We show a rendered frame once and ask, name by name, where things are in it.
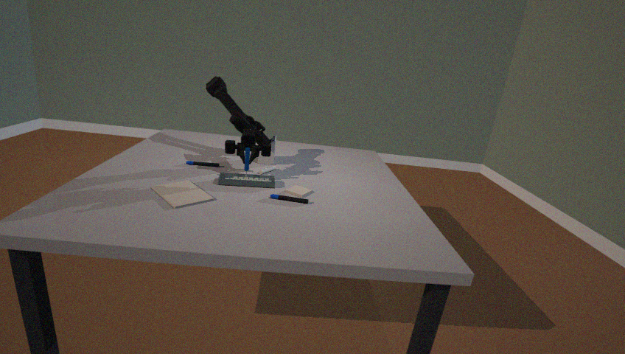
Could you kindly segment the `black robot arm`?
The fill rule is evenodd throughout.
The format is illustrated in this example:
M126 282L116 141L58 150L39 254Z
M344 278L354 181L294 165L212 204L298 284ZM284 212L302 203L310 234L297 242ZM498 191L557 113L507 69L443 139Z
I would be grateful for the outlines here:
M229 121L234 127L242 133L241 143L244 141L253 141L261 147L262 143L271 143L272 139L266 137L263 133L264 126L254 120L253 117L244 114L240 107L233 101L227 92L225 82L221 77L214 77L206 84L206 90L224 104L228 112L231 114Z

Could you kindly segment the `grey keyboard with white letter keys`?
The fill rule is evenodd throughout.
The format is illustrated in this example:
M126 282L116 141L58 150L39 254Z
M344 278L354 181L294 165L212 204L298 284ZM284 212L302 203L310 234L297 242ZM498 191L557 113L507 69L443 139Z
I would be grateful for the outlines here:
M261 187L275 189L275 176L242 174L242 173L220 173L217 185L236 187Z

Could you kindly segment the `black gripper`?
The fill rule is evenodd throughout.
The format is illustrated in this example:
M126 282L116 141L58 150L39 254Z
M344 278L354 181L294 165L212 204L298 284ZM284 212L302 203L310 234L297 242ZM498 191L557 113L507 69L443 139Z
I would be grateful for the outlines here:
M249 164L256 158L259 157L259 152L261 151L262 156L270 156L271 152L271 144L270 143L262 143L262 146L256 145L253 141L244 141L242 143L235 144L234 140L226 140L225 141L225 153L234 154L235 149L237 149L237 155L242 159L243 164L245 164L245 148L250 148L251 156L249 159Z

